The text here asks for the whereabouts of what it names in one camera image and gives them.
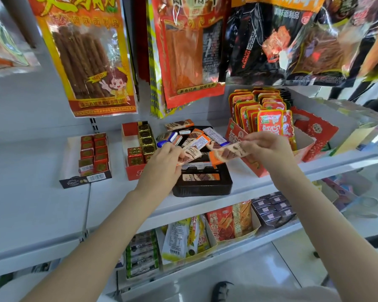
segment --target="shelf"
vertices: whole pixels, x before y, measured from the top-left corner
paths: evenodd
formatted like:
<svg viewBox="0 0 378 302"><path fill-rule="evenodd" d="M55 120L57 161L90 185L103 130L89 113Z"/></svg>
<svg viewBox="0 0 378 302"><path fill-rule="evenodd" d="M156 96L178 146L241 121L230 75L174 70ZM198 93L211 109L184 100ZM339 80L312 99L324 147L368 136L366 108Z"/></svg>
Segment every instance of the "shelf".
<svg viewBox="0 0 378 302"><path fill-rule="evenodd" d="M126 281L126 271L120 270L118 278L118 288L123 293L121 295L124 301L128 301L139 297L145 293L150 292L156 288L160 288L166 284L171 284L178 279L182 279L185 276L197 273L203 269L207 269L210 266L225 262L234 257L237 257L245 252L270 243L273 240L281 238L287 234L301 229L301 223L296 219L287 223L286 225L276 230L268 230L267 228L261 228L257 234L251 238L245 239L241 242L233 243L228 246L223 246L207 258L199 261L186 264L178 267L175 270L162 272L152 276L150 279L132 282Z"/></svg>
<svg viewBox="0 0 378 302"><path fill-rule="evenodd" d="M228 121L214 124L213 121L196 122L197 125L212 125L225 135ZM155 134L159 126L151 125ZM136 187L137 181L128 181L123 161L121 131L108 133L112 179L91 184L90 201L87 213L87 228L95 229L123 200L125 195ZM313 181L378 163L378 150L371 152L349 151L334 157L326 157L300 164L302 171ZM270 176L258 178L241 159L227 163L233 181L230 195L179 198L170 194L154 213L139 228L147 231L197 214L206 213L243 200L257 198L277 191Z"/></svg>
<svg viewBox="0 0 378 302"><path fill-rule="evenodd" d="M64 257L79 243L89 185L60 185L66 141L0 144L0 275Z"/></svg>

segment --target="lower shelf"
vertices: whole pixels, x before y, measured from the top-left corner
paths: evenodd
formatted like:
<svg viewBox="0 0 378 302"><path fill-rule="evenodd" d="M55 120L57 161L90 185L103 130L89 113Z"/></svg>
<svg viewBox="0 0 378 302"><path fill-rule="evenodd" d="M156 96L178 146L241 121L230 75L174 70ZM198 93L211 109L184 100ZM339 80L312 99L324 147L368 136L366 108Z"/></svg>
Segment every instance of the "lower shelf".
<svg viewBox="0 0 378 302"><path fill-rule="evenodd" d="M159 288L160 286L171 283L178 278L191 275L215 264L232 259L235 256L270 243L271 241L297 231L300 228L302 228L302 226L298 219L295 219L275 230L262 227L255 236L241 242L224 245L204 259L177 267L176 269L167 272L163 272L161 267L157 274L152 275L148 279L128 281L126 280L126 270L119 270L118 289L121 290L121 296L124 301L134 299L142 294L150 292L151 290Z"/></svg>

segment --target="cartoon boy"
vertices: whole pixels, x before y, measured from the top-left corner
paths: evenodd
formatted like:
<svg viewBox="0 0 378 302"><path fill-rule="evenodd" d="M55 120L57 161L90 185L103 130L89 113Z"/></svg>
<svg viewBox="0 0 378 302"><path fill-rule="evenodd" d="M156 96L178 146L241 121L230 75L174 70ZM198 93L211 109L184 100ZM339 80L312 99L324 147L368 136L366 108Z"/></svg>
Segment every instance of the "cartoon boy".
<svg viewBox="0 0 378 302"><path fill-rule="evenodd" d="M127 76L120 70L115 70L114 72L112 72L112 79L109 86L104 80L100 81L100 84L103 89L108 91L110 94L114 95L115 99L122 100L121 104L126 104L128 101L130 101L126 89L126 83Z"/></svg>

